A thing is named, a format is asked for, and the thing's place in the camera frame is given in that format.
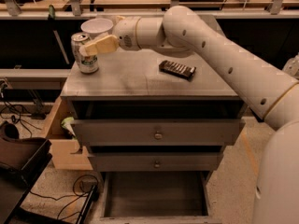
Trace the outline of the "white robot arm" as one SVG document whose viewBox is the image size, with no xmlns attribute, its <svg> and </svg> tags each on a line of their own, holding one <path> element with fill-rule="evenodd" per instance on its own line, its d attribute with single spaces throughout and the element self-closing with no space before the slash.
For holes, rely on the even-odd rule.
<svg viewBox="0 0 299 224">
<path fill-rule="evenodd" d="M 128 17 L 111 35 L 79 49 L 84 56 L 127 50 L 190 49 L 200 55 L 276 132 L 264 148 L 252 224 L 299 224 L 299 82 L 211 29 L 187 7 L 161 18 Z"/>
</svg>

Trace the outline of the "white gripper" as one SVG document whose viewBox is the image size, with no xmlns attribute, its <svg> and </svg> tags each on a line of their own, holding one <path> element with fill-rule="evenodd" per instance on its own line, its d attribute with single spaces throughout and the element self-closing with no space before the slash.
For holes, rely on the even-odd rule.
<svg viewBox="0 0 299 224">
<path fill-rule="evenodd" d="M 87 57 L 100 53 L 115 52 L 119 44 L 125 50 L 139 50 L 136 39 L 138 22 L 138 17 L 116 16 L 117 24 L 114 26 L 113 35 L 106 35 L 87 42 L 79 48 L 79 53 Z"/>
</svg>

